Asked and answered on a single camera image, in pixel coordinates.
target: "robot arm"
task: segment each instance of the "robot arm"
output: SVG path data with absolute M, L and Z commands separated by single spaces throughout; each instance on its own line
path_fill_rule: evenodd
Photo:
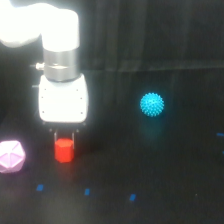
M 16 48 L 42 36 L 44 75 L 39 112 L 44 121 L 80 123 L 86 119 L 88 92 L 78 62 L 79 20 L 71 10 L 39 3 L 14 8 L 0 0 L 0 41 Z
M 21 47 L 42 34 L 49 51 L 69 51 L 79 47 L 79 22 L 74 11 L 39 3 L 14 8 L 0 1 L 0 41 L 7 47 Z

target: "blue ball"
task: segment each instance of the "blue ball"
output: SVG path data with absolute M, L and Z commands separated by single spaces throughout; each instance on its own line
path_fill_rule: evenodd
M 145 115 L 155 117 L 163 111 L 164 102 L 160 95 L 156 93 L 148 93 L 142 97 L 140 107 Z

